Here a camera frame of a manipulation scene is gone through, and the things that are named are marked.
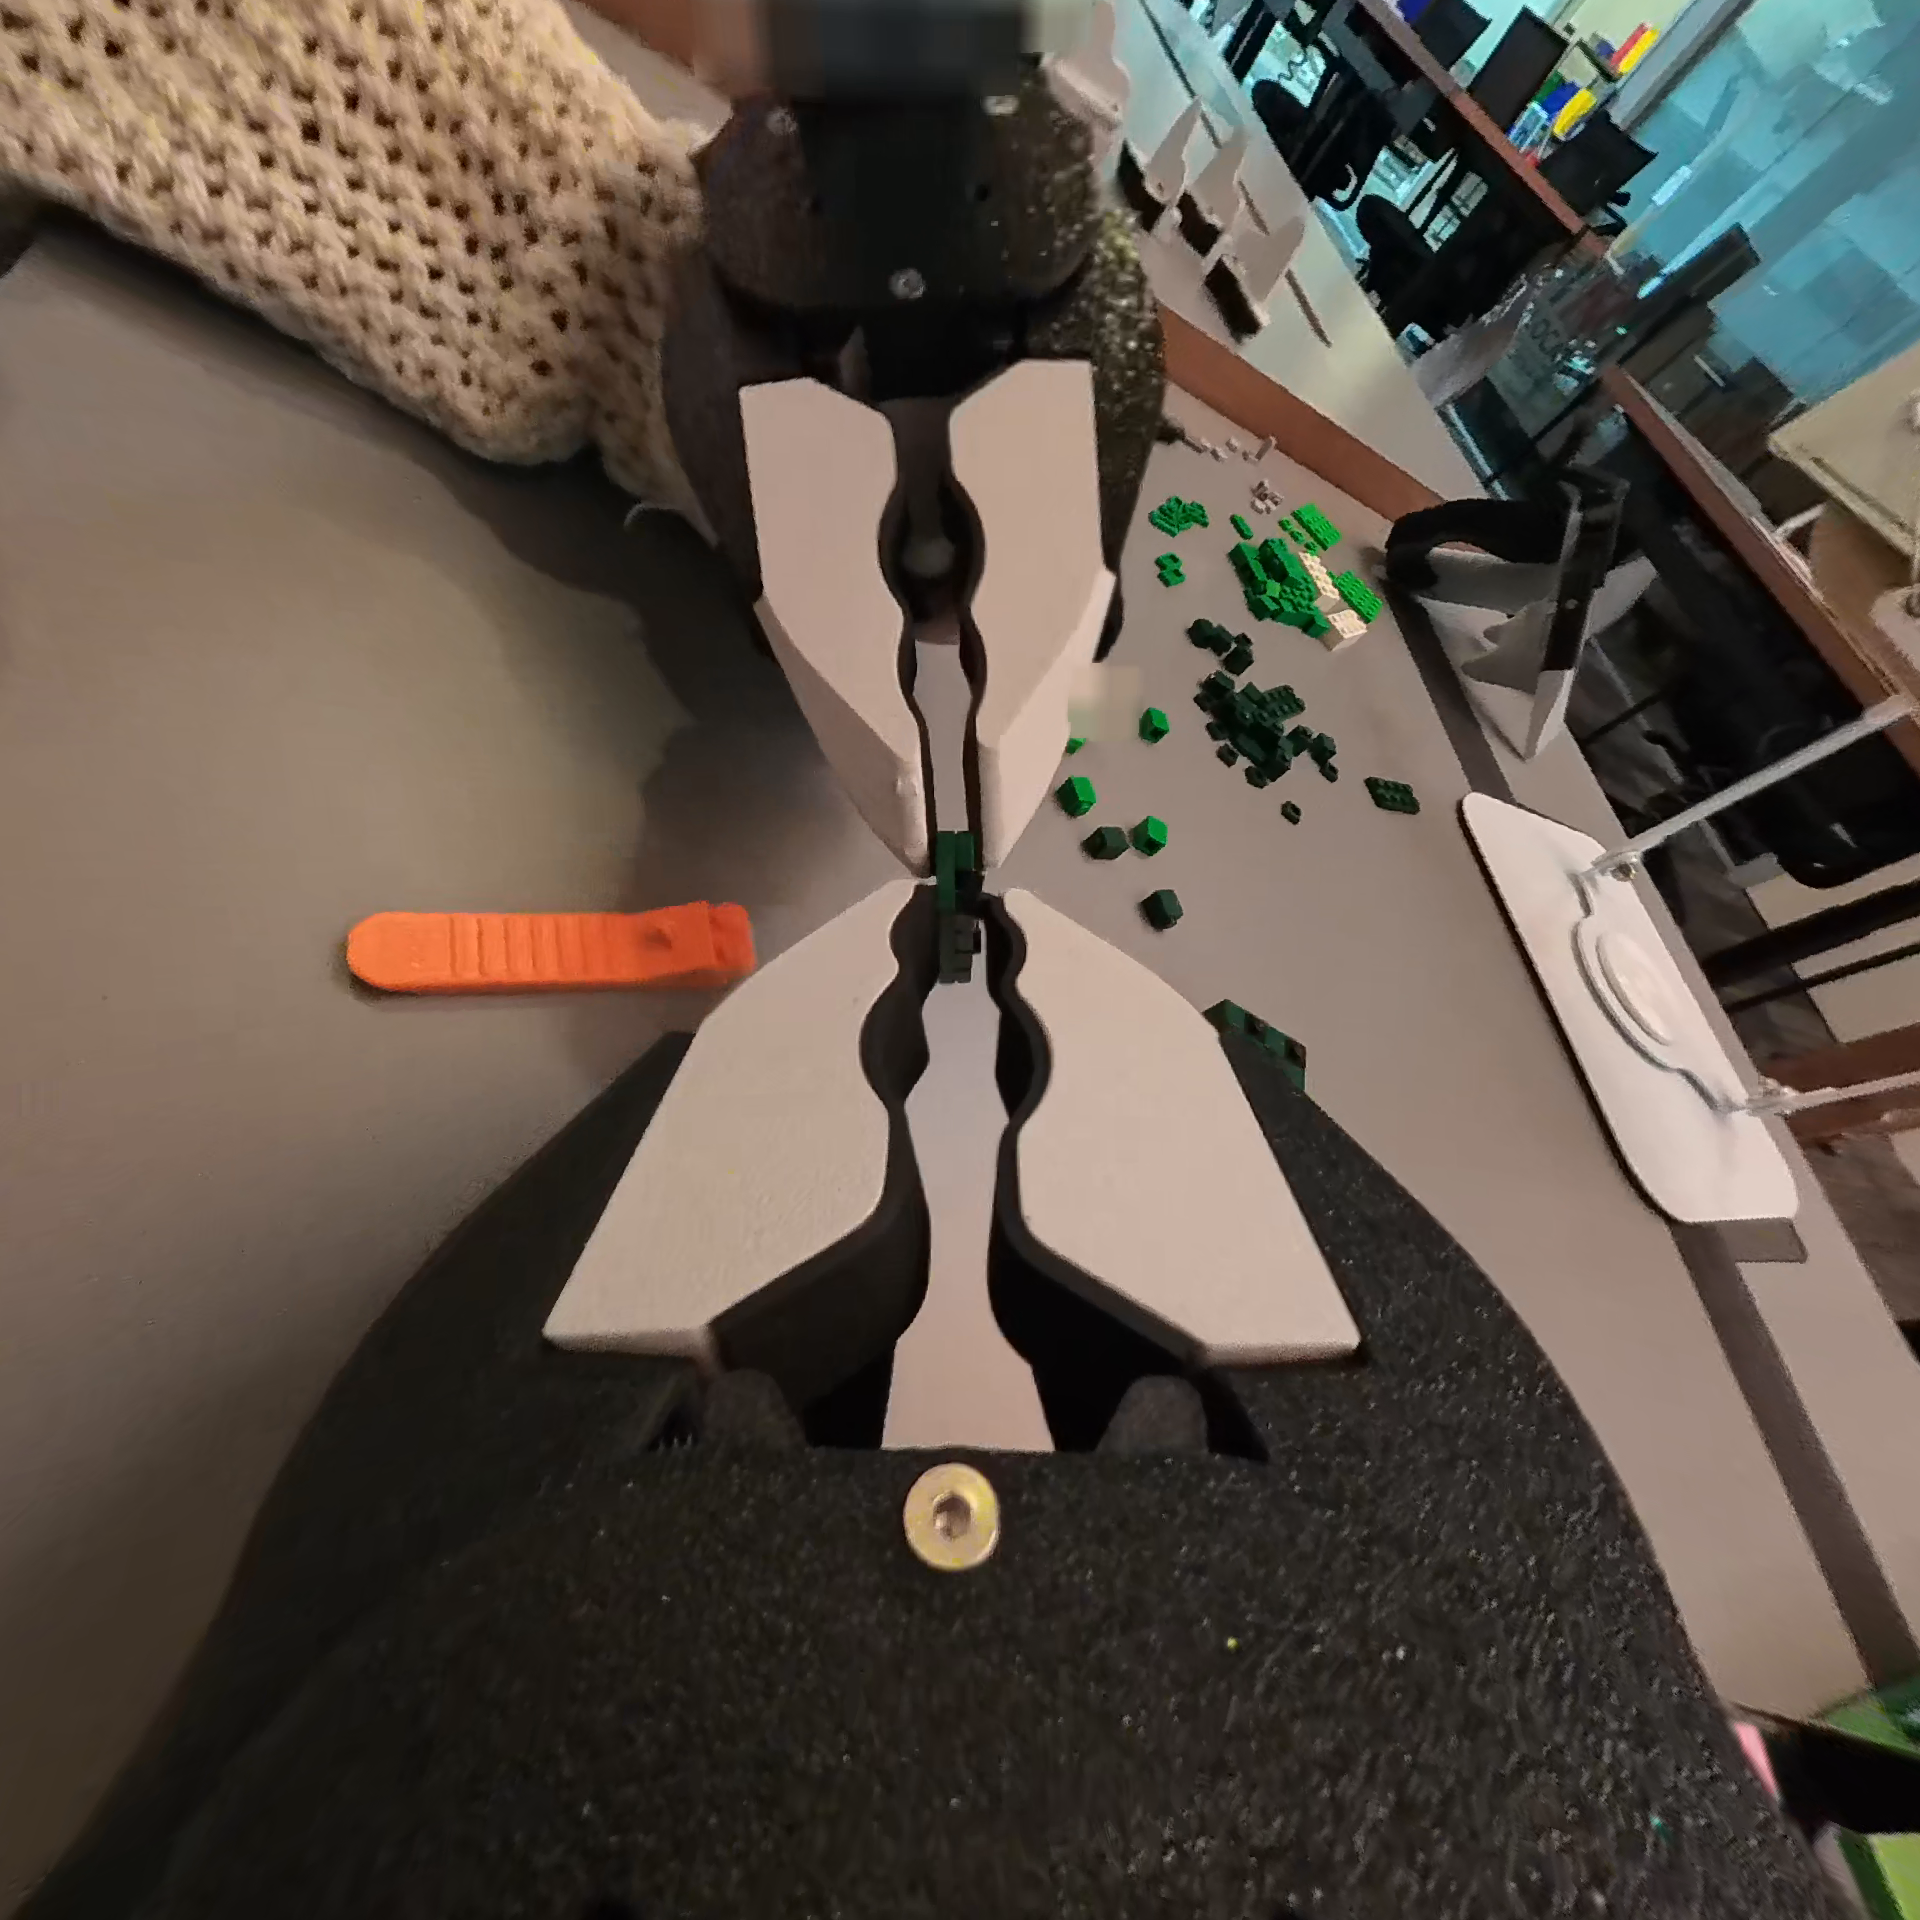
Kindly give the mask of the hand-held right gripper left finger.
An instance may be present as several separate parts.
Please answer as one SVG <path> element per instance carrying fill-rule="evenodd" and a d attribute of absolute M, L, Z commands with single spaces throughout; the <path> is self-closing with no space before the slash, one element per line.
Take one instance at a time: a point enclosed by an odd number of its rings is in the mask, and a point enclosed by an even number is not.
<path fill-rule="evenodd" d="M 927 1286 L 905 1101 L 931 892 L 877 889 L 697 1028 L 542 1329 L 707 1374 L 863 1374 Z"/>

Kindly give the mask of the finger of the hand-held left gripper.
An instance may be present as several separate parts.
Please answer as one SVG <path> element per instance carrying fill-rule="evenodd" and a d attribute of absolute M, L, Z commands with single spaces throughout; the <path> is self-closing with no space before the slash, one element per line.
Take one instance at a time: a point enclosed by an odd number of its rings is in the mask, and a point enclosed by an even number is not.
<path fill-rule="evenodd" d="M 971 787 L 977 848 L 995 868 L 1040 810 L 1112 602 L 1091 369 L 1032 359 L 947 419 L 947 469 L 971 511 Z"/>
<path fill-rule="evenodd" d="M 900 465 L 890 422 L 814 379 L 738 392 L 755 617 L 832 775 L 910 873 L 931 858 L 905 613 L 881 562 Z"/>

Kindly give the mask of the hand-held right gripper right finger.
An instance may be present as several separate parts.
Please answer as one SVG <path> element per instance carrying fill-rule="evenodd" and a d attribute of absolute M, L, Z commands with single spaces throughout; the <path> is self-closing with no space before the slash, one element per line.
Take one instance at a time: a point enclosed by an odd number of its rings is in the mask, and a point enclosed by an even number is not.
<path fill-rule="evenodd" d="M 1361 1344 L 1211 1024 L 1157 972 L 1010 889 L 990 910 L 1002 1008 L 993 1312 L 1037 1355 L 1072 1301 L 1183 1373 L 1351 1358 Z"/>

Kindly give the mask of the dark green lego brick stack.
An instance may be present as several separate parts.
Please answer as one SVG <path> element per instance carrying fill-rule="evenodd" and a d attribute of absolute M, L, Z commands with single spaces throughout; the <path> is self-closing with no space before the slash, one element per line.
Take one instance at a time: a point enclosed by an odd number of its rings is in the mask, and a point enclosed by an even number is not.
<path fill-rule="evenodd" d="M 966 828 L 942 828 L 930 843 L 931 982 L 971 984 L 988 944 L 984 919 L 985 860 Z"/>

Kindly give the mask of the person's left forearm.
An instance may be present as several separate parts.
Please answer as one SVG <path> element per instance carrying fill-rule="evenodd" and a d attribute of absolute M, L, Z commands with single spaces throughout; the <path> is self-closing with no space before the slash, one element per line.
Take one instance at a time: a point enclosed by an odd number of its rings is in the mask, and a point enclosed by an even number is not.
<path fill-rule="evenodd" d="M 5 3 L 4 186 L 483 461 L 693 513 L 659 351 L 704 132 L 561 5 Z"/>

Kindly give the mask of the green pixel lego cube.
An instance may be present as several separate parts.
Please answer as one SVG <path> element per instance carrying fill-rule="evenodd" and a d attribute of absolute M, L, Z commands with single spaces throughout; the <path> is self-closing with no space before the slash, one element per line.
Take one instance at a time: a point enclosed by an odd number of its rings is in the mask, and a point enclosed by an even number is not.
<path fill-rule="evenodd" d="M 1239 1037 L 1255 1045 L 1266 1059 L 1284 1071 L 1298 1092 L 1307 1092 L 1307 1049 L 1302 1040 L 1230 998 L 1205 1006 L 1203 1020 L 1221 1037 Z"/>

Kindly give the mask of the pile of bright green lego pieces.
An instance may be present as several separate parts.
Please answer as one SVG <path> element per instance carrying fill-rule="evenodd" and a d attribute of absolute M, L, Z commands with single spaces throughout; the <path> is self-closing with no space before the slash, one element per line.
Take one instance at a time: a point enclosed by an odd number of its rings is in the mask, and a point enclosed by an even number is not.
<path fill-rule="evenodd" d="M 1312 500 L 1286 511 L 1261 494 L 1255 506 L 1271 515 L 1271 533 L 1259 536 L 1242 515 L 1227 516 L 1235 538 L 1226 560 L 1243 613 L 1255 623 L 1320 640 L 1330 653 L 1363 637 L 1383 613 L 1383 599 L 1354 569 L 1331 571 L 1328 556 L 1342 545 L 1342 528 Z M 1199 500 L 1169 494 L 1150 509 L 1145 524 L 1163 540 L 1173 540 L 1188 530 L 1207 530 L 1211 522 Z M 1153 567 L 1163 589 L 1185 583 L 1177 553 L 1155 554 Z M 1203 617 L 1188 625 L 1185 637 L 1189 647 L 1221 660 L 1249 647 L 1248 637 Z"/>

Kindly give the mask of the scattered dark green lego pieces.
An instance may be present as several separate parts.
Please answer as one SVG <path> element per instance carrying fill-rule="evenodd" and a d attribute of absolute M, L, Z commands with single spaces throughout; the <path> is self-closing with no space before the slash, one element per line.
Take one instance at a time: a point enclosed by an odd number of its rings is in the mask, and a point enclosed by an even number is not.
<path fill-rule="evenodd" d="M 1249 637 L 1205 617 L 1196 617 L 1183 637 L 1209 660 L 1193 687 L 1192 707 L 1203 719 L 1220 766 L 1235 771 L 1255 793 L 1279 787 L 1298 764 L 1330 787 L 1340 782 L 1338 743 L 1306 722 L 1306 701 L 1295 688 L 1254 682 Z"/>

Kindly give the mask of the green lego box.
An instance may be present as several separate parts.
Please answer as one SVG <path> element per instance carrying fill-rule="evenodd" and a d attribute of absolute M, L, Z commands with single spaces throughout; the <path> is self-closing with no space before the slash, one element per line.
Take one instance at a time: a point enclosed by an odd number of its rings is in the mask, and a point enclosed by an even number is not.
<path fill-rule="evenodd" d="M 1862 1837 L 1917 1832 L 1917 1679 L 1860 1692 L 1801 1727 L 1808 1817 Z"/>

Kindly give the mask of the orange brick separator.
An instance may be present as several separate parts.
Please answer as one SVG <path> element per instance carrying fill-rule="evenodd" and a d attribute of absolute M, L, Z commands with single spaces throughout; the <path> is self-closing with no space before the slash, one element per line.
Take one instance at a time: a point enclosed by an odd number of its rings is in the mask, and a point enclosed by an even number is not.
<path fill-rule="evenodd" d="M 346 936 L 348 972 L 398 997 L 717 990 L 755 972 L 748 912 L 380 912 Z"/>

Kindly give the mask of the white round-cornered base plate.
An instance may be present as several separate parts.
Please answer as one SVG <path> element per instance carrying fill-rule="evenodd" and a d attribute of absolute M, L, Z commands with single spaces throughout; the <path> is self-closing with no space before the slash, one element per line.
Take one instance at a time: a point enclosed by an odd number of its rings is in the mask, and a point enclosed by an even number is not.
<path fill-rule="evenodd" d="M 1916 717 L 1896 694 L 1853 722 L 1612 848 L 1472 793 L 1458 820 L 1612 1149 L 1672 1225 L 1789 1220 L 1798 1189 L 1769 1133 L 1916 1092 L 1916 1069 L 1848 1086 L 1750 1091 L 1634 887 L 1644 858 L 1718 812 Z"/>

